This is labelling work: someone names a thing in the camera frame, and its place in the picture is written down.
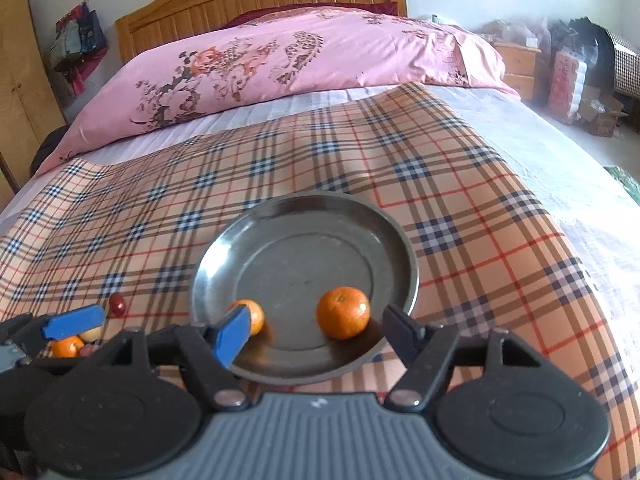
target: pink floral comforter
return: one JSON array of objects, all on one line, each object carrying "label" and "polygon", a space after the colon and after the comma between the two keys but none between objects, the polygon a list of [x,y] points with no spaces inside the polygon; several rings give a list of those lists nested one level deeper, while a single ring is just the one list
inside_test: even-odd
[{"label": "pink floral comforter", "polygon": [[38,174],[118,139],[296,93],[421,82],[517,96],[503,73],[500,55],[457,27],[337,7],[276,12],[132,59]]}]

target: white bed sheet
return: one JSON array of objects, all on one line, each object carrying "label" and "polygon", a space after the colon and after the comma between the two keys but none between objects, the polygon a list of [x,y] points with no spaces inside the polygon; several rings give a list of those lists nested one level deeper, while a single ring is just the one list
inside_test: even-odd
[{"label": "white bed sheet", "polygon": [[[82,156],[114,164],[190,137],[378,94],[392,86],[295,95],[245,106],[126,139]],[[640,207],[593,158],[522,103],[492,89],[431,87],[492,144],[536,193],[590,270],[626,370],[640,364]],[[57,174],[32,179],[0,214],[0,234]]]}]

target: metal plate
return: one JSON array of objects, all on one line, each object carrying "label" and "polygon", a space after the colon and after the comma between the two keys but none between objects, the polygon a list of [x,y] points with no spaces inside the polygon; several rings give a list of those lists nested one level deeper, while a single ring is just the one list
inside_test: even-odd
[{"label": "metal plate", "polygon": [[[370,300],[371,321],[355,338],[324,336],[316,303],[337,286]],[[265,325],[231,370],[267,384],[324,381],[370,361],[384,346],[382,313],[414,307],[418,265],[402,228],[353,196],[294,193],[249,209],[210,245],[191,287],[191,320],[220,320],[237,300],[257,301]]]}]

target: plaid mat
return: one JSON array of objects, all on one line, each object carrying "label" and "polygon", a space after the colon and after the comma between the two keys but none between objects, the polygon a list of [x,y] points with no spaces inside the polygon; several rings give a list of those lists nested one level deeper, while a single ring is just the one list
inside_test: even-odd
[{"label": "plaid mat", "polygon": [[[191,271],[216,232],[261,200],[313,189],[357,195],[404,227],[420,265],[420,320],[515,330],[592,392],[612,421],[597,475],[636,476],[636,386],[580,260],[498,153],[418,84],[123,164],[76,160],[0,240],[0,314],[105,304],[119,291],[129,313],[105,338],[123,325],[187,322]],[[299,389],[384,394],[402,371],[387,350]]]}]

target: nightstand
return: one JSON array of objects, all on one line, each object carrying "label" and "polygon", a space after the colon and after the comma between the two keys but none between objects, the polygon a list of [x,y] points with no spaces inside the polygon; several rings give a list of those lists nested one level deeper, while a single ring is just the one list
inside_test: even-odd
[{"label": "nightstand", "polygon": [[502,56],[506,67],[504,82],[517,91],[523,101],[529,101],[533,97],[533,85],[536,82],[536,54],[540,51],[503,41],[494,41],[493,46]]}]

